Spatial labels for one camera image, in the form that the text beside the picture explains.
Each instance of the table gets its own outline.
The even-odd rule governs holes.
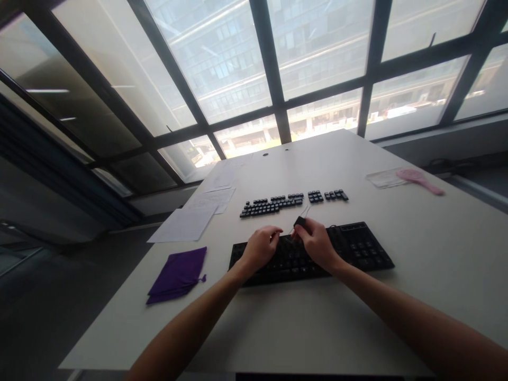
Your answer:
[[[508,347],[508,216],[429,174],[446,196],[414,184],[376,189],[365,179],[401,166],[413,167],[346,130],[256,152],[237,175],[228,209],[212,217],[200,241],[155,244],[60,367],[129,369],[167,322],[226,273],[234,243],[267,224],[289,232],[308,204],[308,191],[337,188],[350,201],[313,205],[309,217],[326,226],[365,221],[396,266],[374,277]],[[239,218],[245,201],[297,192],[306,196],[301,207]],[[168,254],[202,246],[208,246],[202,272],[207,282],[181,299],[145,306]],[[188,370],[431,375],[333,278],[240,290]]]

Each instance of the person's left hand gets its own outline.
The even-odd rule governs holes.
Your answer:
[[[256,230],[249,238],[242,257],[233,267],[237,267],[246,280],[249,279],[274,256],[282,232],[277,226],[265,226]]]

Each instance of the purple cloth bag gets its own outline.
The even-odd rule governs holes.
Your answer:
[[[206,275],[199,278],[205,260],[204,248],[171,254],[148,292],[147,304],[164,302],[187,295]]]

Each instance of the hand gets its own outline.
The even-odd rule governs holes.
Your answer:
[[[245,280],[274,256],[282,232],[283,230],[277,226],[265,226],[256,230],[249,238],[242,257],[234,265],[243,273]]]
[[[330,242],[328,233],[323,224],[311,218],[305,219],[305,226],[295,225],[295,231],[291,236],[293,239],[301,239],[309,256],[324,270],[334,275],[347,263],[339,257]]]

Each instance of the pink brush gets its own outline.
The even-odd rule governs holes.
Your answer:
[[[427,181],[427,179],[425,179],[425,177],[423,177],[423,174],[421,172],[418,172],[417,170],[403,169],[397,172],[397,176],[399,176],[403,180],[420,184],[421,186],[424,186],[437,196],[442,196],[444,194],[444,191],[442,189],[433,186],[430,182]]]

